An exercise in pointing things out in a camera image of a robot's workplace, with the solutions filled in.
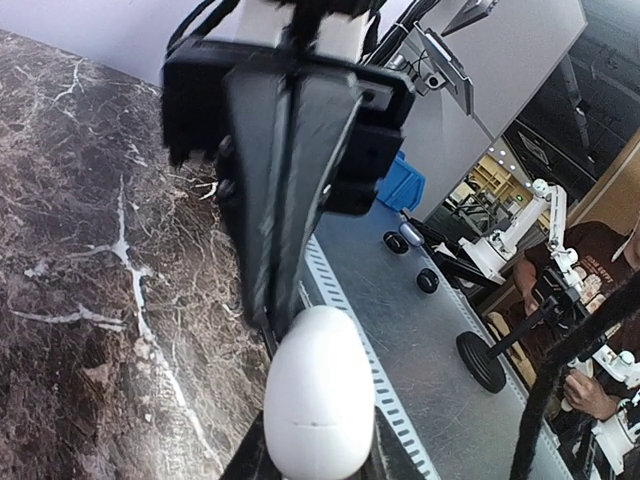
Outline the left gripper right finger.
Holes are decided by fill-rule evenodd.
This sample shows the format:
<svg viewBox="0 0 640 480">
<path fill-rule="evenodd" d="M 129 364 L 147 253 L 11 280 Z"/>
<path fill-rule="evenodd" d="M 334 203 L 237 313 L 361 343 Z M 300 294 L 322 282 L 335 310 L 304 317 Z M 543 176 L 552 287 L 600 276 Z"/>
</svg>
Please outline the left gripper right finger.
<svg viewBox="0 0 640 480">
<path fill-rule="evenodd" d="M 373 480 L 423 480 L 426 478 L 398 439 L 382 411 L 375 408 L 375 430 L 369 454 Z"/>
</svg>

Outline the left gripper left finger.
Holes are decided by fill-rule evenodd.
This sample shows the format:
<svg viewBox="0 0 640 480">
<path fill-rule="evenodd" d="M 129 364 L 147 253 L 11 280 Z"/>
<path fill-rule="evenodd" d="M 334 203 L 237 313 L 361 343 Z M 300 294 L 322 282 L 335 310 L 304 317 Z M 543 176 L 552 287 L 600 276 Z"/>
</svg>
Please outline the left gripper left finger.
<svg viewBox="0 0 640 480">
<path fill-rule="evenodd" d="M 273 463 L 266 448 L 263 413 L 259 412 L 220 479 L 268 480 L 272 478 Z"/>
</svg>

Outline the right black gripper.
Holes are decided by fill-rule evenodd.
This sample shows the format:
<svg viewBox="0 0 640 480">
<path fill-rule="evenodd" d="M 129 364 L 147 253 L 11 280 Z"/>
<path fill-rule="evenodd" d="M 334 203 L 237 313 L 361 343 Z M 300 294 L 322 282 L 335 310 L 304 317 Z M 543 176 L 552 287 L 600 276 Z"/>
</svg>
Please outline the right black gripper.
<svg viewBox="0 0 640 480">
<path fill-rule="evenodd" d="M 340 74 L 300 76 L 289 92 L 273 70 L 300 65 Z M 213 158 L 231 135 L 234 193 L 221 211 L 231 221 L 239 257 L 244 319 L 261 325 L 272 310 L 272 330 L 283 335 L 294 316 L 318 203 L 355 117 L 326 212 L 360 216 L 370 210 L 403 143 L 415 89 L 405 75 L 376 66 L 317 54 L 296 60 L 275 47 L 195 38 L 167 55 L 162 88 L 163 143 L 172 166 L 181 167 L 192 151 Z"/>
</svg>

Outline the white oval charging case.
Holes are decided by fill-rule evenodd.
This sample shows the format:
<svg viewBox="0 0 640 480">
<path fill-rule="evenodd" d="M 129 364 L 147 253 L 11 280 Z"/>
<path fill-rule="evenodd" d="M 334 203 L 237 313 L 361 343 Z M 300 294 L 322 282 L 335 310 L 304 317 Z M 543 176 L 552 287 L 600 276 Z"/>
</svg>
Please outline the white oval charging case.
<svg viewBox="0 0 640 480">
<path fill-rule="evenodd" d="M 263 418 L 269 456 L 286 479 L 346 479 L 363 466 L 375 389 L 345 312 L 318 305 L 295 317 L 271 362 Z"/>
</svg>

